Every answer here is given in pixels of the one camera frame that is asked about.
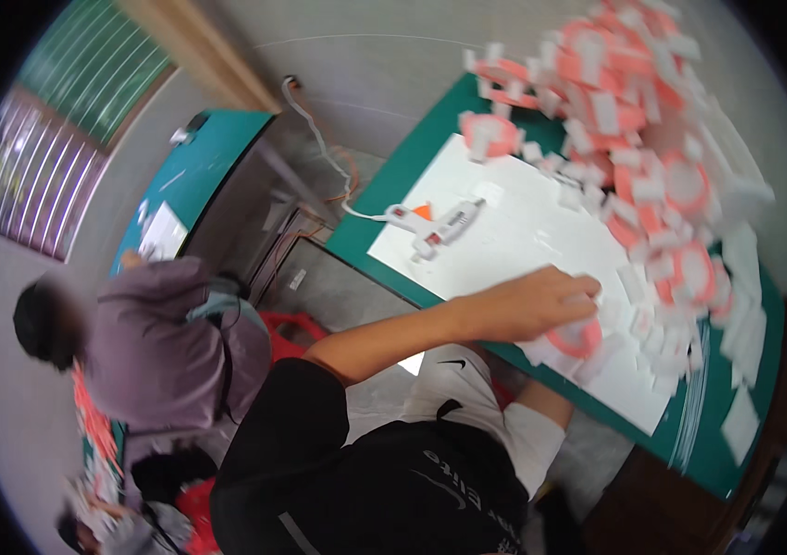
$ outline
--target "purple hoodie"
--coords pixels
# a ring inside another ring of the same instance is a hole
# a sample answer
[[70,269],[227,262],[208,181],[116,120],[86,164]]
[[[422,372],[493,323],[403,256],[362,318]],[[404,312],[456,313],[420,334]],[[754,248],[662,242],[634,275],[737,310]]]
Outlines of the purple hoodie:
[[[84,364],[100,411],[133,431],[212,425],[222,332],[202,318],[186,321],[208,299],[209,279],[200,259],[185,257],[125,270],[103,287]],[[270,370],[270,339],[236,310],[223,314],[222,327],[232,356],[227,402],[239,421]]]

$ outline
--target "wooden pillar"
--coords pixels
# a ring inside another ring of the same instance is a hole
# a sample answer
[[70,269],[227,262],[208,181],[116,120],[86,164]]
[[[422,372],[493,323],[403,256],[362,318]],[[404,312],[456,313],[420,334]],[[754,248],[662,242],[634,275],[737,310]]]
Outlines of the wooden pillar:
[[279,104],[193,0],[115,0],[219,105],[279,113]]

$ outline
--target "white cable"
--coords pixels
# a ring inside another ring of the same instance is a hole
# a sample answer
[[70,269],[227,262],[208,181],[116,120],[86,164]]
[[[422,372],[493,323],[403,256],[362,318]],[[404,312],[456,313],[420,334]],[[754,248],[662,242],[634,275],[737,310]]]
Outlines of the white cable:
[[345,172],[331,156],[328,155],[328,151],[326,150],[326,141],[322,139],[322,134],[320,133],[320,130],[317,129],[316,123],[313,121],[313,117],[308,114],[307,111],[301,107],[301,105],[295,102],[294,98],[292,98],[291,92],[288,90],[288,83],[291,81],[293,81],[292,77],[286,77],[282,81],[282,95],[288,101],[288,104],[295,108],[295,111],[304,117],[305,120],[307,120],[307,123],[310,125],[310,129],[313,131],[313,135],[316,136],[316,142],[320,144],[320,152],[322,153],[322,157],[325,158],[329,164],[331,164],[332,168],[335,168],[336,172],[343,176],[343,200],[341,201],[341,208],[343,208],[343,211],[356,217],[364,217],[365,219],[371,219],[377,222],[385,221],[386,217],[384,216],[368,216],[361,212],[357,212],[350,207],[348,203],[350,202],[350,195],[352,193],[350,189],[351,176],[349,173]]

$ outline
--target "black hair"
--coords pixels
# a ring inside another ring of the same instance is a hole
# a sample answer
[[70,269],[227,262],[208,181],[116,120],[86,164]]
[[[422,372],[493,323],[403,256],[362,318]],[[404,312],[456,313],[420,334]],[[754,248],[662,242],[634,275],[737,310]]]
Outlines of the black hair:
[[79,543],[79,520],[75,517],[69,505],[66,505],[66,509],[57,517],[56,528],[57,534],[60,535],[60,539],[62,539],[66,545],[69,545],[80,555],[85,553],[85,548]]
[[81,336],[61,325],[62,310],[63,298],[55,287],[44,279],[34,282],[17,299],[14,330],[26,354],[66,372],[81,349]]

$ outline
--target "person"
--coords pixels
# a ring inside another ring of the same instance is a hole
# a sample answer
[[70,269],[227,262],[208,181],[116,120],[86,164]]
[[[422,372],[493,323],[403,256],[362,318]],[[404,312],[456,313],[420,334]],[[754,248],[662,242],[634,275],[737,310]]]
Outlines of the person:
[[[548,266],[278,361],[217,474],[210,506],[221,551],[521,552],[527,501],[573,407],[530,379],[502,412],[470,342],[529,341],[592,317],[599,287]],[[419,352],[400,420],[342,448],[344,389]]]
[[13,316],[23,350],[60,372],[78,362],[94,406],[133,430],[241,419],[271,366],[254,308],[200,259],[126,251],[121,262],[91,314],[47,276],[24,289]]
[[214,461],[199,448],[150,455],[131,468],[143,502],[140,511],[86,494],[92,510],[116,520],[110,532],[97,539],[67,507],[57,519],[57,533],[75,552],[87,555],[183,553],[192,543],[193,523],[177,506],[182,489],[191,482],[211,480],[216,473]]

